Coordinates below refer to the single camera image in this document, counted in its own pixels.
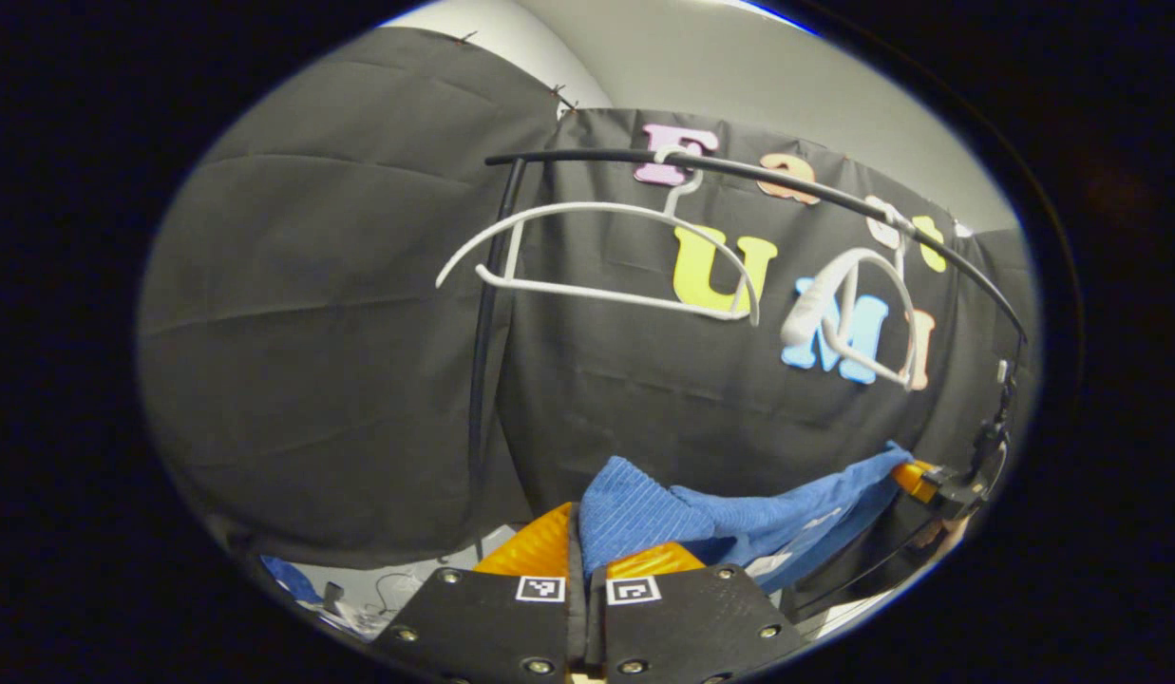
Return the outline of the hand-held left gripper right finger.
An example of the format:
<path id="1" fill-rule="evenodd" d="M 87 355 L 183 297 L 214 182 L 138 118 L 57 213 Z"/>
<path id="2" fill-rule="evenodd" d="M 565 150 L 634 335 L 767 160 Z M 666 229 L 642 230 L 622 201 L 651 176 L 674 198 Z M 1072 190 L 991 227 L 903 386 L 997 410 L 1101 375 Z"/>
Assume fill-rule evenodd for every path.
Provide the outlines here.
<path id="1" fill-rule="evenodd" d="M 593 572 L 590 675 L 605 683 L 756 683 L 804 648 L 736 564 L 692 564 L 674 548 Z"/>

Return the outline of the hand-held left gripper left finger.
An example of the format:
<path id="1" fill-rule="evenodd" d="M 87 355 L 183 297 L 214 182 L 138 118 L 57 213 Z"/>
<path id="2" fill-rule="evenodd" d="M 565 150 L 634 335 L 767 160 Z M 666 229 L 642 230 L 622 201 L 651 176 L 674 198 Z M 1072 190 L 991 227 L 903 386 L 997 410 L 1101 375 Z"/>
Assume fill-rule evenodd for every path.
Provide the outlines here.
<path id="1" fill-rule="evenodd" d="M 470 570 L 435 570 L 371 642 L 421 683 L 571 683 L 588 622 L 578 507 L 562 503 Z"/>

